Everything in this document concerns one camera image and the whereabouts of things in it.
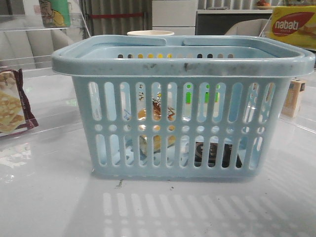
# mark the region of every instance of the white cup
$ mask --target white cup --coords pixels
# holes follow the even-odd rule
[[[130,31],[127,32],[128,36],[172,36],[174,35],[174,32],[172,31],[154,31],[154,30],[148,30],[148,31]]]

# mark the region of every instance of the white table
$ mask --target white table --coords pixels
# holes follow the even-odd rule
[[[278,120],[253,180],[102,180],[71,78],[46,70],[24,87],[39,127],[0,140],[1,237],[316,236],[315,87],[297,119]]]

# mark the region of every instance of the can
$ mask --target can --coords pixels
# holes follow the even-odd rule
[[[67,0],[39,0],[45,27],[69,27],[70,17]]]

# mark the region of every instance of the plastic basket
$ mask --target plastic basket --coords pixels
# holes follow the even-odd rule
[[[98,173],[206,178],[260,170],[290,79],[315,56],[256,37],[97,36],[52,62],[73,76]]]

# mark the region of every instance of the yellow package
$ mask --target yellow package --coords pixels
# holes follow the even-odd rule
[[[268,36],[295,46],[316,49],[316,6],[278,6]]]

